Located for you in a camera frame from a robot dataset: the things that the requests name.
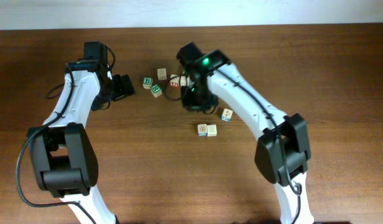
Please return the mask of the wooden block red M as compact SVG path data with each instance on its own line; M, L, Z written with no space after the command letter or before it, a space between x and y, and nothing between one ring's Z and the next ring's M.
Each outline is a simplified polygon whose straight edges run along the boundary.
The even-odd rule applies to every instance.
M233 111L225 108L222 112L221 120L226 121L226 122L230 122L232 115L233 115Z

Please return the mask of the wooden block red Y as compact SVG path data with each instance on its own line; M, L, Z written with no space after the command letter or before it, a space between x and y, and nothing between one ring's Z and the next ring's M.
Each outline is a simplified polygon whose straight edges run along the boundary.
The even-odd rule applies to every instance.
M207 136L208 135L207 124L198 124L197 131L199 136Z

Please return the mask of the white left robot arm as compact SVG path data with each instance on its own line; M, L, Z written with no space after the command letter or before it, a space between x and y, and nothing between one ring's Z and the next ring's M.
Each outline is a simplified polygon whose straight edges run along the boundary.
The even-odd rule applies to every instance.
M99 165L85 131L90 111L106 110L135 93L128 75L112 75L113 51L85 42L83 57L66 64L63 90L41 127L30 128L22 149L29 150L40 190L68 205L80 223L118 223L97 186Z

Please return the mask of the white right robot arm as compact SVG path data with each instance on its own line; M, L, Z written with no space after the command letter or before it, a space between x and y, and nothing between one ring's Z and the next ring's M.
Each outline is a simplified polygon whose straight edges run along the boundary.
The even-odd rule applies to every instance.
M254 162L274 185L282 223L314 223L307 198L311 158L307 122L287 115L258 93L220 50L204 54L193 42L177 59L190 83L181 89L182 106L207 113L223 100L244 121L257 140Z

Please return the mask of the wooden block yellow J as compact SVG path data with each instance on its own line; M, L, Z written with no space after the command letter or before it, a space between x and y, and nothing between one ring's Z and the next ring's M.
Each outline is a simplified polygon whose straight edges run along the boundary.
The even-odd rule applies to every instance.
M217 127L215 124L207 125L207 136L217 136Z

